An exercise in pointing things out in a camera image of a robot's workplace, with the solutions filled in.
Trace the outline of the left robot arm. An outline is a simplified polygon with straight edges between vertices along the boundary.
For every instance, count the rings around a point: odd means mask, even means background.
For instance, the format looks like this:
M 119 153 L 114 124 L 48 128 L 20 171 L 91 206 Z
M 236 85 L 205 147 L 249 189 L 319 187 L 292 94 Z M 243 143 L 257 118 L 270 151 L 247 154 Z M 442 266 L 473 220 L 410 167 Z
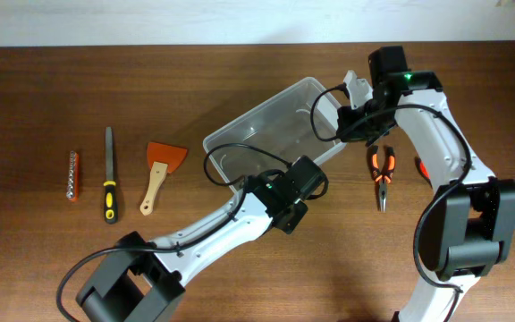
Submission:
M 306 200 L 327 188 L 325 173 L 306 156 L 287 171 L 248 176 L 226 204 L 196 223 L 150 241 L 132 232 L 101 250 L 102 261 L 75 300 L 92 321 L 168 321 L 197 274 L 273 228 L 292 233 L 308 211 Z

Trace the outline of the clear plastic container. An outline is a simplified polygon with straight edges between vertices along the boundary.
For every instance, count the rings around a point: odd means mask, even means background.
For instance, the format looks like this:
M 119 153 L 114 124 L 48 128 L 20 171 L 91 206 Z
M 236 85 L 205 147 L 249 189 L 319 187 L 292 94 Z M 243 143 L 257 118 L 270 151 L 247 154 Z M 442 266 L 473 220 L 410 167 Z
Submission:
M 339 140 L 318 139 L 335 133 L 340 106 L 324 90 L 317 79 L 304 78 L 209 134 L 203 140 L 204 150 L 211 154 L 209 162 L 226 182 L 283 168 L 281 162 L 247 148 L 216 149 L 227 143 L 244 143 L 286 161 L 306 155 L 322 165 L 345 148 Z

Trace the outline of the orange scraper wooden handle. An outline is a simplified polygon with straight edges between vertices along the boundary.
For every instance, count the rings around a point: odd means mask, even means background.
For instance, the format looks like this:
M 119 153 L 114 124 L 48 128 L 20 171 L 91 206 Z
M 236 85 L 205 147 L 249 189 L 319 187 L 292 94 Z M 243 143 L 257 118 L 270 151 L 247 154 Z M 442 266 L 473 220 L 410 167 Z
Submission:
M 147 160 L 150 168 L 148 188 L 139 210 L 149 216 L 156 201 L 156 195 L 168 174 L 174 172 L 185 160 L 188 150 L 163 143 L 150 141 L 147 146 Z

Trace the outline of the file yellow black handle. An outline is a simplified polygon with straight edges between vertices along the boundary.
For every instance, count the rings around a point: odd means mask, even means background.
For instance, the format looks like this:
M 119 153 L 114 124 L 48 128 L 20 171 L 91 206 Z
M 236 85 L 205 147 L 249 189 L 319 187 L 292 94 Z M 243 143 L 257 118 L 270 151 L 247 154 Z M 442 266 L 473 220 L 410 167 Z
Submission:
M 112 225 L 118 221 L 118 206 L 115 194 L 116 181 L 114 179 L 114 138 L 111 127 L 106 127 L 106 180 L 103 184 L 105 188 L 103 213 L 105 221 Z

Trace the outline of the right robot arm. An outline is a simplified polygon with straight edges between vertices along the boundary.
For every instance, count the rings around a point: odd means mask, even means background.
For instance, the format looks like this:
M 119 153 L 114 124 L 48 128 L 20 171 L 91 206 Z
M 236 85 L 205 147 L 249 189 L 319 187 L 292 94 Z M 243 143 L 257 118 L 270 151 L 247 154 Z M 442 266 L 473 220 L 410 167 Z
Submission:
M 434 72 L 414 72 L 400 46 L 368 57 L 370 80 L 349 71 L 339 85 L 350 100 L 336 136 L 374 144 L 395 127 L 414 146 L 434 193 L 415 228 L 419 274 L 395 321 L 448 321 L 466 292 L 509 256 L 515 230 L 515 181 L 500 180 L 454 121 Z

